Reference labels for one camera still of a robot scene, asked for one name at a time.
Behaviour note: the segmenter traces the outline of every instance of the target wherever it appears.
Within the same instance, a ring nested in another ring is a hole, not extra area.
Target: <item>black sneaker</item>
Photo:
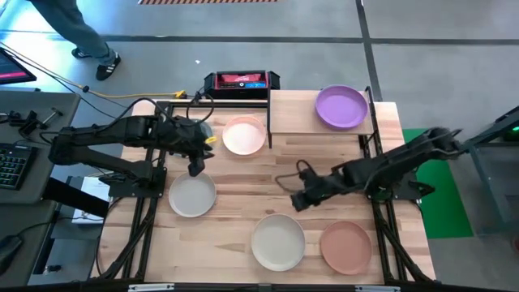
[[[92,55],[90,55],[90,54],[83,53],[81,51],[81,49],[79,49],[79,48],[75,48],[72,50],[72,56],[74,56],[74,58],[91,58],[92,57]]]
[[[121,57],[119,57],[118,53],[115,53],[115,60],[112,65],[108,65],[108,66],[99,65],[97,67],[96,79],[99,81],[102,81],[102,80],[110,77],[114,73],[115,68],[117,68],[117,65],[119,65],[120,62],[121,62]]]

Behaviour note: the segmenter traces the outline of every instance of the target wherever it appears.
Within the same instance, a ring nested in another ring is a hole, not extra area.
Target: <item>pink plate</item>
[[[370,237],[350,221],[328,226],[321,235],[320,246],[326,263],[341,274],[364,273],[371,260]]]
[[[262,122],[253,117],[238,117],[225,125],[222,139],[232,153],[250,155],[263,147],[266,136]]]

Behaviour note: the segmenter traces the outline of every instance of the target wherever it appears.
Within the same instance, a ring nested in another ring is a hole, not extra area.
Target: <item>purple plate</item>
[[[362,94],[345,85],[330,85],[315,100],[317,115],[329,126],[350,129],[360,125],[367,114]]]

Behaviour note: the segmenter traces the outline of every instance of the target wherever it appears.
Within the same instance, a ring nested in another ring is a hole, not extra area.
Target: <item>plate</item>
[[[169,205],[182,217],[204,215],[217,199],[214,181],[202,173],[191,177],[188,173],[177,177],[169,188]]]
[[[267,131],[262,122],[253,117],[238,117],[225,125],[224,145],[238,155],[251,155],[265,144]]]
[[[252,254],[269,270],[295,267],[305,254],[305,234],[292,217],[272,214],[261,219],[252,234]]]
[[[317,115],[327,125],[350,129],[364,122],[367,103],[362,94],[345,85],[330,85],[315,99]]]
[[[321,253],[326,263],[345,275],[366,272],[371,260],[371,240],[366,231],[350,221],[331,224],[321,235]]]

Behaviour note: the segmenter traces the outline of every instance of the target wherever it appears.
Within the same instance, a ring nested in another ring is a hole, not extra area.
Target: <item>wooden shelf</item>
[[[368,102],[365,92],[360,92]],[[270,131],[273,134],[370,135],[373,133],[371,112],[364,122],[349,130],[334,130],[324,124],[315,112],[318,90],[272,90],[270,93]]]

